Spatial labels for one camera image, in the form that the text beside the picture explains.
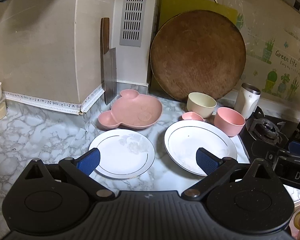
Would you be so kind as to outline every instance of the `decorative border strip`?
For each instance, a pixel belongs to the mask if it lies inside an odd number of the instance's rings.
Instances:
[[[85,99],[82,104],[73,104],[3,91],[8,100],[53,111],[77,115],[79,115],[80,112],[86,113],[90,107],[103,95],[104,92],[105,91],[102,89],[102,85],[100,85]]]
[[[81,104],[81,112],[86,113],[90,107],[103,95],[102,84],[98,86]]]

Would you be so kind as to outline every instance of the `small pink dish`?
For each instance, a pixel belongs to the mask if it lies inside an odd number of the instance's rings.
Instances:
[[[204,122],[204,119],[195,112],[187,112],[181,116],[182,120],[198,120]]]
[[[111,110],[98,117],[104,128],[115,129],[122,124],[134,129],[143,129],[159,120],[162,104],[157,98],[139,94],[133,89],[122,90],[120,95]]]
[[[218,108],[214,118],[214,126],[229,137],[238,135],[245,123],[246,120],[241,114],[228,107]]]

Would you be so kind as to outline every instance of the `silver screw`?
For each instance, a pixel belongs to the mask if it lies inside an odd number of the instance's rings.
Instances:
[[[112,191],[109,189],[100,189],[97,191],[97,196],[98,197],[109,197],[111,196]]]
[[[185,191],[185,195],[188,197],[197,197],[200,195],[200,191],[195,188],[190,188]]]

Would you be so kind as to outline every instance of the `pink bear-shaped plate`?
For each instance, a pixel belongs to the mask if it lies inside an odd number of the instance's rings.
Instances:
[[[133,89],[120,92],[111,110],[99,115],[99,123],[106,129],[119,125],[134,129],[147,128],[156,123],[162,113],[162,104],[153,96],[139,94]]]

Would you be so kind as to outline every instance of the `white mug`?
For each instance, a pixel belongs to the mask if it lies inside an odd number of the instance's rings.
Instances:
[[[242,83],[234,109],[239,112],[245,119],[248,119],[256,108],[260,98],[261,91],[247,83]]]

